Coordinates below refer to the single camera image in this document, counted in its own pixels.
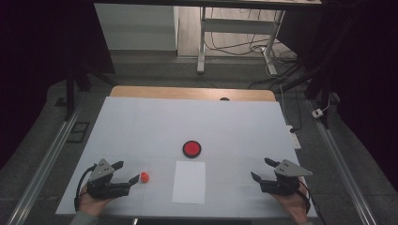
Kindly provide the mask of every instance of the red button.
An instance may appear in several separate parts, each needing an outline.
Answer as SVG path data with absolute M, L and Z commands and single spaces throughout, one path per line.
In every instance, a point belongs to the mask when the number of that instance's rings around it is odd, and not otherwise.
M 197 158 L 200 155 L 202 147 L 200 143 L 196 141 L 188 141 L 184 143 L 182 152 L 187 158 Z

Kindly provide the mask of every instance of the aluminum rail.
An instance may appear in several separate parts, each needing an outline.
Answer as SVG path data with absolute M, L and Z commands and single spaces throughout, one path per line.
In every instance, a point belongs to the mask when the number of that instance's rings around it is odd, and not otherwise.
M 311 111 L 315 110 L 315 107 L 311 104 L 309 100 L 307 100 L 307 104 Z M 345 188 L 348 191 L 348 194 L 352 198 L 353 204 L 355 205 L 358 211 L 362 223 L 366 225 L 376 225 L 377 222 L 375 221 L 375 216 L 373 215 L 369 207 L 369 204 L 366 202 L 362 194 L 362 191 L 355 182 L 354 177 L 351 174 L 351 171 L 349 171 L 349 168 L 344 161 L 344 157 L 341 154 L 338 145 L 334 141 L 334 138 L 330 130 L 325 129 L 325 127 L 319 120 L 316 120 L 316 125 L 330 152 L 331 158 L 334 161 L 334 165 L 336 166 L 337 171 L 342 177 Z
M 74 113 L 68 121 L 63 122 L 61 128 L 58 130 L 55 139 L 49 147 L 49 150 L 47 151 L 43 160 L 40 162 L 38 169 L 36 170 L 33 178 L 30 180 L 30 183 L 15 207 L 14 212 L 8 219 L 7 225 L 24 224 L 30 210 L 33 207 L 33 204 L 35 203 L 35 200 L 37 199 L 41 189 L 44 186 L 44 183 L 47 180 L 48 175 L 50 174 L 50 171 L 53 168 L 53 165 L 55 164 L 56 159 L 59 156 L 59 153 L 62 150 L 62 147 L 64 146 L 65 141 L 67 140 L 74 122 L 82 110 L 85 99 L 86 94 L 80 94 L 77 97 L 77 104 Z

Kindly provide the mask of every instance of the metal frame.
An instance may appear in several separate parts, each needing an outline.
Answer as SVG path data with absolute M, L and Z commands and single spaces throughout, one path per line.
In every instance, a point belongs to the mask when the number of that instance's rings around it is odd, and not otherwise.
M 58 130 L 53 143 L 50 145 L 49 150 L 47 151 L 43 160 L 40 162 L 38 169 L 36 170 L 35 174 L 30 180 L 29 185 L 20 198 L 20 201 L 12 212 L 7 225 L 24 224 L 30 210 L 33 207 L 33 204 L 35 203 L 42 187 L 44 186 L 44 183 L 47 180 L 48 175 L 53 168 L 53 165 L 55 164 L 56 159 L 58 158 L 59 153 L 64 146 L 65 141 L 67 140 L 74 122 L 82 110 L 85 99 L 86 94 L 80 94 L 77 97 L 76 110 L 73 112 L 68 121 L 63 122 L 61 128 Z
M 315 110 L 315 107 L 311 104 L 310 100 L 307 100 L 307 104 L 310 112 Z M 360 216 L 362 223 L 367 225 L 376 225 L 377 222 L 375 221 L 375 216 L 373 215 L 369 204 L 363 197 L 362 191 L 355 182 L 351 171 L 349 171 L 348 166 L 344 161 L 344 157 L 341 154 L 337 143 L 334 141 L 333 135 L 331 134 L 330 130 L 325 129 L 320 120 L 316 120 L 316 125 L 330 152 L 330 156 L 334 161 L 334 165 L 336 166 L 340 177 L 342 177 L 345 188 L 352 198 L 353 204 L 358 211 L 358 215 Z
M 278 10 L 276 12 L 277 15 L 274 22 L 262 22 L 213 18 L 206 19 L 206 8 L 201 7 L 201 9 L 200 42 L 196 69 L 198 74 L 203 74 L 205 72 L 205 32 L 269 35 L 267 47 L 262 48 L 263 55 L 270 75 L 277 74 L 275 66 L 271 62 L 272 57 L 270 56 L 270 52 L 278 34 L 284 11 Z

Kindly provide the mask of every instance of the white tabletop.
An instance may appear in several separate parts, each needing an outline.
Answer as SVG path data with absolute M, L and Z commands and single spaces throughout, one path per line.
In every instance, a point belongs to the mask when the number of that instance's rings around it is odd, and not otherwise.
M 140 172 L 148 183 L 109 203 L 103 214 L 138 218 L 285 218 L 287 214 L 251 172 L 275 180 L 264 158 L 299 164 L 278 102 L 134 97 L 106 98 L 56 214 L 74 214 L 83 172 L 105 158 L 124 161 L 113 183 Z M 183 155 L 186 141 L 202 145 L 199 157 Z M 172 202 L 178 161 L 204 162 L 204 203 Z M 316 217 L 314 208 L 309 217 Z

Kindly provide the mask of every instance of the small orange ball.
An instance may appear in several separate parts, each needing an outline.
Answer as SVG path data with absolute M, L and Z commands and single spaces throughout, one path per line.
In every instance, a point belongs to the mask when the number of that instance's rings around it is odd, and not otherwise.
M 141 172 L 141 182 L 146 183 L 149 181 L 149 175 L 146 172 Z

